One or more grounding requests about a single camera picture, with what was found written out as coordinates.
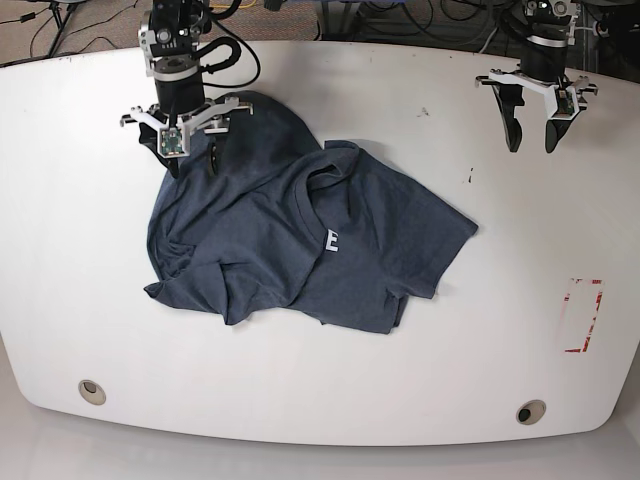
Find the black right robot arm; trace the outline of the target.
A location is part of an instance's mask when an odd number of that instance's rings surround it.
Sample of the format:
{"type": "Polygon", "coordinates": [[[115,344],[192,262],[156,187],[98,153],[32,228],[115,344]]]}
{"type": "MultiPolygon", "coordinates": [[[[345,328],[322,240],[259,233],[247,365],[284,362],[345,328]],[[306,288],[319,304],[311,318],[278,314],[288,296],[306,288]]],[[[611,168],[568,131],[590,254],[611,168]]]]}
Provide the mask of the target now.
{"type": "Polygon", "coordinates": [[[180,163],[192,154],[191,139],[208,137],[208,171],[217,173],[230,130],[230,113],[251,112],[253,106],[234,95],[212,100],[204,77],[227,70],[248,45],[221,22],[241,6],[214,7],[209,1],[154,1],[138,31],[146,75],[154,80],[157,102],[137,106],[120,119],[122,127],[139,126],[139,143],[149,149],[169,174],[177,178],[180,163]]]}

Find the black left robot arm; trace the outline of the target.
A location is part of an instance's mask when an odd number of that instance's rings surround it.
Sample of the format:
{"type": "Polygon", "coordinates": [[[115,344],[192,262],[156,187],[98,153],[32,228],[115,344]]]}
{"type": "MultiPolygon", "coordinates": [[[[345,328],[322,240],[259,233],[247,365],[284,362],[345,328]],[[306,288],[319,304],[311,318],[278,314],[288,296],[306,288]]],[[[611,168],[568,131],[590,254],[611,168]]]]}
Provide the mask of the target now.
{"type": "Polygon", "coordinates": [[[475,84],[492,89],[512,153],[522,141],[516,109],[525,105],[524,92],[541,95],[546,114],[545,151],[552,153],[574,120],[587,110],[584,95],[596,95],[598,87],[584,75],[575,80],[566,75],[579,5],[573,1],[523,1],[521,5],[521,17],[510,9],[498,17],[498,27],[522,47],[517,67],[509,72],[492,69],[488,75],[478,76],[475,84]]]}

